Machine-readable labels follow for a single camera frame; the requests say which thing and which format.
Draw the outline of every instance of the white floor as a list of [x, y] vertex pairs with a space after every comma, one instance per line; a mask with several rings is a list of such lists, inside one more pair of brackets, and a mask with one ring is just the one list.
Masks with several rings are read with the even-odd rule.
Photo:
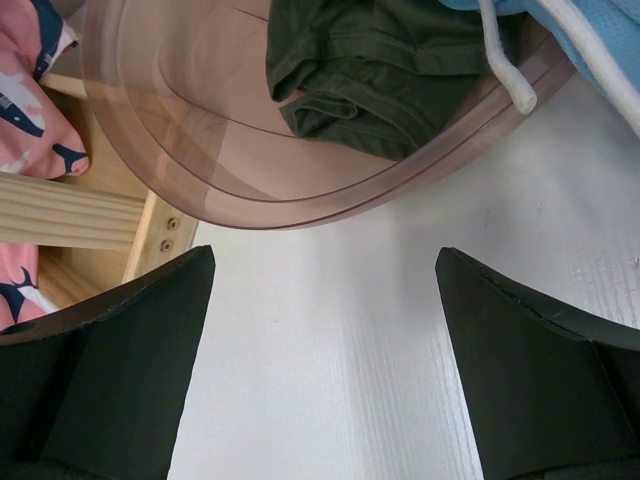
[[479, 479], [438, 251], [637, 325], [640, 141], [576, 77], [433, 187], [306, 230], [201, 225], [196, 243], [218, 269], [171, 479]]

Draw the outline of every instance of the green clothing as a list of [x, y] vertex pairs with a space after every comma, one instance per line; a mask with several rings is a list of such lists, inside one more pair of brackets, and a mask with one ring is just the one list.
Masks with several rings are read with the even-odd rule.
[[[500, 19], [507, 55], [519, 17]], [[436, 136], [489, 72], [482, 22], [438, 0], [273, 0], [267, 82], [292, 132], [401, 160]]]

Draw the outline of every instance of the black object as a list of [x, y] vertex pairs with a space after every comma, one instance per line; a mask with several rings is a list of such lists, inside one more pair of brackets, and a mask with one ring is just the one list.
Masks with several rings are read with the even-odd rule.
[[214, 268], [196, 248], [1, 332], [1, 478], [166, 478]]
[[436, 272], [485, 479], [640, 478], [640, 331], [454, 249]]

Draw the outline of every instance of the laundry basket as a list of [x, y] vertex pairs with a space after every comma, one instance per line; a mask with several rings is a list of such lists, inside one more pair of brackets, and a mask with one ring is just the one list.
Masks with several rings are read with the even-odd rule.
[[[526, 118], [488, 77], [400, 162], [294, 138], [266, 85], [269, 3], [88, 3], [82, 63], [95, 114], [129, 168], [189, 215], [247, 229], [333, 221], [458, 170]], [[534, 22], [525, 30], [520, 68], [541, 104], [573, 67]]]

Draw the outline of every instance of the white cord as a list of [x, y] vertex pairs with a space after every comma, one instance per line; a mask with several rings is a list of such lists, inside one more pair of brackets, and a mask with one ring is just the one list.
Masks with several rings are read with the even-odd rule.
[[640, 137], [640, 94], [629, 82], [589, 21], [571, 0], [537, 1], [573, 41], [611, 103]]
[[493, 0], [480, 0], [480, 15], [484, 29], [484, 45], [491, 70], [509, 92], [516, 109], [523, 115], [531, 113], [536, 106], [538, 97], [524, 75], [511, 64], [504, 54]]

